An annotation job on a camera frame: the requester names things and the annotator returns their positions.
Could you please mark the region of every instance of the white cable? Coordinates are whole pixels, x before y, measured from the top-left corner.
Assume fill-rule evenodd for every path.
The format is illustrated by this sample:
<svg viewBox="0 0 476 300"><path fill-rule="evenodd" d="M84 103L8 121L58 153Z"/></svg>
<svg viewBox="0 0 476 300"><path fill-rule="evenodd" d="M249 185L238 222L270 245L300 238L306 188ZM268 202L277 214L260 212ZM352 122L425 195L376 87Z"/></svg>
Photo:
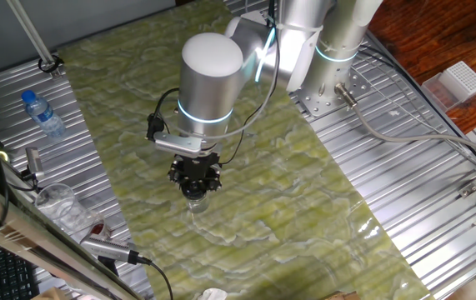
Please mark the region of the white cable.
<svg viewBox="0 0 476 300"><path fill-rule="evenodd" d="M277 41L277 48L278 48L278 30L275 29L275 41ZM228 138L228 137L231 137L232 135L236 134L236 133L241 133L243 130L249 128L251 125L254 124L254 122L256 121L256 119L258 119L258 117L260 116L260 114L262 114L263 112L263 109L265 108L265 106L267 105L269 99L271 98L271 94L274 92L274 89L276 88L276 82L277 82L277 76L278 76L278 65L280 64L280 53L279 53L279 49L277 49L277 52L276 52L276 56L275 56L275 65L274 65L274 74L273 74L273 80L271 82L271 87L269 88L269 92L268 92L268 95L267 97L265 98L265 100L263 101L262 103L262 106L260 107L260 109L258 110L258 112L256 112L256 115L254 115L254 117L251 119L251 122L248 122L247 124L243 125L241 128L239 129L236 129L234 131L231 131L231 132L228 132L226 134L222 134L222 135L218 135L218 136L204 136L204 135L201 135L201 134L196 134L196 133L193 133L193 132L187 132L181 128L179 128L178 126L176 126L175 124L173 124L172 122L168 122L165 117L163 116L163 114L161 114L161 117L162 117L162 120L169 125L169 127L173 128L173 129L176 129L179 133L181 134L184 134L188 137L196 137L196 138L202 138L204 140L215 140L215 139L222 139L222 138Z"/></svg>
<svg viewBox="0 0 476 300"><path fill-rule="evenodd" d="M387 71L384 71L380 66L377 66L377 65L374 65L372 62L369 62L370 64L372 64L374 67L378 68L380 71L382 71L384 74L386 74L386 76L391 79L394 83L395 83L395 80L393 78L391 78L388 74ZM380 91L377 87L375 87L360 71L358 71L355 67L351 67L360 77L362 77L368 84L369 86L373 87L373 89L375 91L377 91L378 93L380 93L380 95L382 97L384 97L385 99L389 100L392 104L396 105L398 108L402 109L405 113L407 113L409 116L412 117L412 119L414 119L415 121L423 124L424 126L426 126L427 128L430 128L432 130L434 130L437 134L441 134L441 132L431 126L430 124L427 124L421 120L419 120L416 116L414 116L411 112L409 112L408 110L406 110L404 107L402 107L402 105L396 103L394 100L392 100L391 98L387 97L382 91ZM406 93L404 93L404 96L408 99L408 101L410 101L410 99L408 98L408 95ZM421 118L424 118L423 114L421 112L419 112L419 114L421 115ZM459 143L455 143L453 141L450 141L450 140L445 140L451 147L453 148L456 148L456 150L460 153L460 155L462 155L464 158L466 158L467 160L469 160L471 163L475 164L476 165L476 160L473 160L472 157L470 157L469 153L467 153L463 147L460 146Z"/></svg>
<svg viewBox="0 0 476 300"><path fill-rule="evenodd" d="M394 143L409 143L409 142L414 142L414 141L423 141L423 140L429 140L429 139L443 139L443 140L450 140L450 141L455 141L458 143L462 143L468 146L471 146L476 149L476 143L468 141L464 138L460 137L455 137L452 135L448 134L426 134L422 136L414 136L414 137L389 137L386 135L383 135L382 133L374 130L369 123L365 120L363 117L362 113L360 112L360 109L357 106L353 107L354 113L356 113L356 116L360 119L360 122L362 122L363 126L368 129L368 131L373 134L376 138L380 138L381 140L384 140L386 142L394 142Z"/></svg>

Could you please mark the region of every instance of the metal pipe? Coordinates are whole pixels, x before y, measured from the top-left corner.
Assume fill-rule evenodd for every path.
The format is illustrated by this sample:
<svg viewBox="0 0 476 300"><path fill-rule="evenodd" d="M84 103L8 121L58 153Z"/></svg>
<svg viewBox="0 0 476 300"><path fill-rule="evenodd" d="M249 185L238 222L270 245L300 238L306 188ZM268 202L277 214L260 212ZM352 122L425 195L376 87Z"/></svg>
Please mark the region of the metal pipe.
<svg viewBox="0 0 476 300"><path fill-rule="evenodd" d="M24 31L27 33L28 38L30 38L30 41L32 42L36 50L38 51L41 59L47 65L53 65L54 64L53 55L51 55L51 53L47 49L47 46L45 46L45 43L43 42L41 37L39 37L38 31L32 24L32 21L28 17L27 12L24 10L23 5L21 5L19 0L6 0L6 2L8 2L8 5L10 6L13 13L15 14L15 17L18 18Z"/></svg>

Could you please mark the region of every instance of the green marble tabletop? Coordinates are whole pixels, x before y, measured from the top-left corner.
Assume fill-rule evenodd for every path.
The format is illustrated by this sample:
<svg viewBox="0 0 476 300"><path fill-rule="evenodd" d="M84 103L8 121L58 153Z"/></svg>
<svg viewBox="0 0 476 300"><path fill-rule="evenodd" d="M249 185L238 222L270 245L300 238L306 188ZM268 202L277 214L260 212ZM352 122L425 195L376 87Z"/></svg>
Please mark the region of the green marble tabletop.
<svg viewBox="0 0 476 300"><path fill-rule="evenodd" d="M168 275L176 299L221 288L229 299L320 299L358 291L368 299L430 297L367 204L285 91L277 90L224 166L223 189L192 215L167 179L171 153L144 139L158 98L179 85L183 44L223 33L232 15L203 0L60 49L67 75L134 242ZM265 97L248 84L230 128ZM163 111L173 119L176 95ZM223 141L222 161L239 136ZM168 291L146 269L158 299Z"/></svg>

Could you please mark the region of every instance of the robotic arm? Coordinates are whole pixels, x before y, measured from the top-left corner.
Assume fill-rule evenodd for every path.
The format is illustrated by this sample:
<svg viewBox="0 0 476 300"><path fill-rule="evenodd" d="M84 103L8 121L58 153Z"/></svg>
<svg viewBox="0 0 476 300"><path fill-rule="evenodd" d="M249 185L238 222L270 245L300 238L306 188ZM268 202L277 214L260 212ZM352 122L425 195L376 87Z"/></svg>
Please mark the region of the robotic arm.
<svg viewBox="0 0 476 300"><path fill-rule="evenodd" d="M168 176L184 197L199 201L222 186L219 140L230 135L228 120L248 80L276 78L288 92L298 90L299 96L314 102L331 101L337 97L336 84L348 81L358 46L381 2L278 0L276 27L267 27L259 12L251 12L235 17L224 35L191 37L182 50L181 135L154 132L150 118L148 133L158 149L175 154Z"/></svg>

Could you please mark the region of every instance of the clear container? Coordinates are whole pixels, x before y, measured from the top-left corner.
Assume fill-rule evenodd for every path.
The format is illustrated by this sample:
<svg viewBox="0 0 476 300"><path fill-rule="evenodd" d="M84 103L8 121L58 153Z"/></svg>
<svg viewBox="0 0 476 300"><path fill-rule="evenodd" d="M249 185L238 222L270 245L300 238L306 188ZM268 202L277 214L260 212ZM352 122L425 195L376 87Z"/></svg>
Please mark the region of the clear container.
<svg viewBox="0 0 476 300"><path fill-rule="evenodd" d="M439 81L442 73L423 82L421 90L445 113L461 102Z"/></svg>
<svg viewBox="0 0 476 300"><path fill-rule="evenodd" d="M210 204L208 200L208 193L204 195L204 197L200 198L199 200L191 200L186 199L188 204L189 211L192 213L202 213L208 209L208 205Z"/></svg>
<svg viewBox="0 0 476 300"><path fill-rule="evenodd" d="M62 119L54 112L53 107L34 92L25 91L21 98L25 102L25 111L39 127L51 138L58 138L65 132Z"/></svg>
<svg viewBox="0 0 476 300"><path fill-rule="evenodd" d="M74 191L67 185L53 183L36 197L35 206L66 233L88 229L100 220L96 212L87 210L78 202Z"/></svg>

